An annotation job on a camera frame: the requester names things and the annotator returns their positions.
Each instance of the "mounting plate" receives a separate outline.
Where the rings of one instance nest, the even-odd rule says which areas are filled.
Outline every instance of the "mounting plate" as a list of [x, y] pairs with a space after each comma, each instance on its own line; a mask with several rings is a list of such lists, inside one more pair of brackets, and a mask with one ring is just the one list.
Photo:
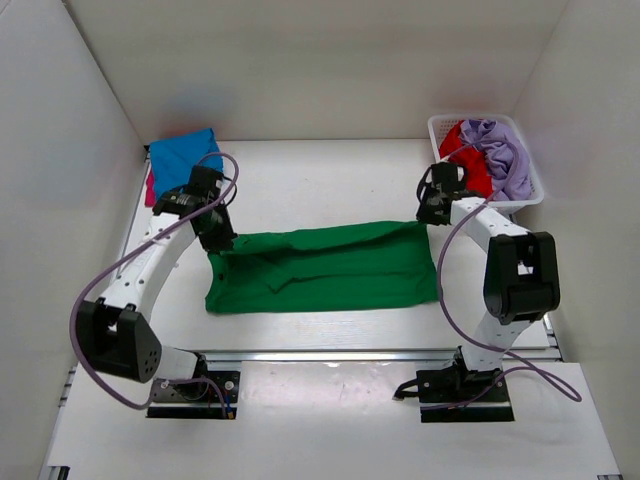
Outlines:
[[[220, 387], [222, 393], [229, 397], [231, 412], [235, 419], [240, 394], [240, 372], [237, 370], [209, 370], [206, 376], [213, 380]], [[230, 420], [227, 416], [226, 406], [224, 410], [220, 408], [220, 402], [215, 393], [204, 390], [199, 397], [186, 398], [171, 385], [162, 388], [159, 382], [154, 383], [151, 390], [154, 403], [147, 409], [147, 418]]]
[[418, 399], [422, 423], [451, 422], [513, 422], [513, 409], [505, 381], [466, 407], [428, 410], [425, 407], [462, 402], [480, 394], [484, 384], [468, 384], [456, 388], [457, 378], [453, 369], [418, 370]]

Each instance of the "green cloth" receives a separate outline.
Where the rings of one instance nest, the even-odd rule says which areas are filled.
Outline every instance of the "green cloth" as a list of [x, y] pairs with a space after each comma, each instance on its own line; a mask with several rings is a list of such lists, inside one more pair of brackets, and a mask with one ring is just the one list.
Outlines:
[[240, 235], [209, 254], [214, 313], [409, 307], [437, 300], [424, 225], [375, 222]]

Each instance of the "white laundry basket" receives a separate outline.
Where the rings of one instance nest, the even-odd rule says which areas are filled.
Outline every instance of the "white laundry basket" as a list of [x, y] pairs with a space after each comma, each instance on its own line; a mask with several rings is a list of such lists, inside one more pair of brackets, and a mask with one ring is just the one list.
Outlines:
[[431, 146], [433, 147], [433, 155], [435, 156], [436, 162], [439, 162], [441, 160], [439, 153], [440, 144], [447, 136], [447, 133], [449, 133], [449, 130], [455, 127], [455, 125], [459, 121], [467, 120], [470, 118], [496, 120], [498, 122], [504, 123], [505, 125], [508, 125], [515, 132], [518, 140], [520, 140], [525, 150], [529, 154], [529, 180], [531, 182], [531, 197], [528, 200], [491, 202], [489, 203], [489, 205], [498, 209], [498, 211], [500, 211], [500, 213], [502, 213], [503, 215], [509, 215], [527, 205], [535, 205], [542, 202], [542, 199], [544, 198], [544, 190], [542, 189], [542, 185], [540, 184], [540, 178], [538, 178], [538, 172], [536, 172], [534, 160], [531, 156], [531, 151], [529, 151], [527, 142], [520, 133], [520, 130], [518, 130], [515, 122], [506, 115], [497, 115], [492, 113], [455, 113], [451, 115], [434, 115], [433, 117], [431, 117], [429, 119], [429, 138], [431, 138]]

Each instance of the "purple cloth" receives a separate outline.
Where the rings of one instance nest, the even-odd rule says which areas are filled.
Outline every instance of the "purple cloth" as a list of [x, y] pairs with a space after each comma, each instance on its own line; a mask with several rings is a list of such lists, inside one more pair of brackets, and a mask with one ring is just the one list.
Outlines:
[[[495, 201], [528, 200], [531, 197], [529, 155], [511, 128], [495, 120], [465, 120], [460, 125], [460, 137], [463, 143], [482, 141], [476, 149], [484, 153], [493, 191], [502, 188], [495, 196]], [[514, 157], [511, 149], [503, 143], [504, 140], [516, 147], [520, 160], [508, 185], [504, 185], [504, 181]]]

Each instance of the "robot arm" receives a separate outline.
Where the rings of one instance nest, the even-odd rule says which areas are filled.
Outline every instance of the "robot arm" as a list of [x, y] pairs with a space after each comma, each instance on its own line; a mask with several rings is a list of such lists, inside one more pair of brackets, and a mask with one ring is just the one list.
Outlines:
[[[156, 203], [140, 243], [216, 200], [223, 178], [214, 169], [194, 167], [187, 185], [164, 193]], [[90, 365], [99, 372], [141, 383], [152, 378], [182, 380], [200, 376], [200, 370], [206, 370], [203, 358], [195, 352], [161, 345], [148, 321], [171, 270], [196, 238], [210, 252], [230, 250], [235, 237], [227, 207], [221, 203], [131, 260], [97, 301], [84, 301], [76, 332]]]
[[464, 169], [446, 162], [427, 170], [418, 187], [418, 221], [462, 224], [460, 228], [487, 254], [483, 287], [487, 311], [472, 337], [475, 342], [465, 340], [452, 366], [429, 377], [431, 390], [441, 388], [444, 393], [439, 398], [451, 402], [468, 400], [492, 386], [518, 336], [560, 302], [553, 237], [515, 225], [491, 207], [477, 211], [485, 200], [465, 187]]

